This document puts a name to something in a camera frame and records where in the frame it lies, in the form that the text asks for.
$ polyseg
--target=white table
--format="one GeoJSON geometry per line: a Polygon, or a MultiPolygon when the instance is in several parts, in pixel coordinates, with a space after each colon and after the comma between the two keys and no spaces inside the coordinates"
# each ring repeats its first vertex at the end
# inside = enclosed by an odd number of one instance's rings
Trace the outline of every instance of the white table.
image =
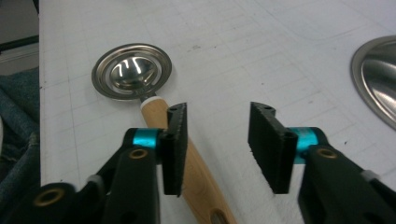
{"type": "MultiPolygon", "coordinates": [[[[187,102],[189,131],[239,223],[302,223],[296,195],[274,196],[247,143],[249,102],[286,126],[317,126],[331,144],[396,189],[395,132],[351,82],[355,50],[396,32],[396,3],[361,1],[40,1],[42,184],[78,189],[145,127],[139,103],[96,92],[91,70],[110,49],[148,43],[174,71],[157,92],[187,102]]],[[[192,223],[183,199],[161,196],[163,223],[192,223]]]]}

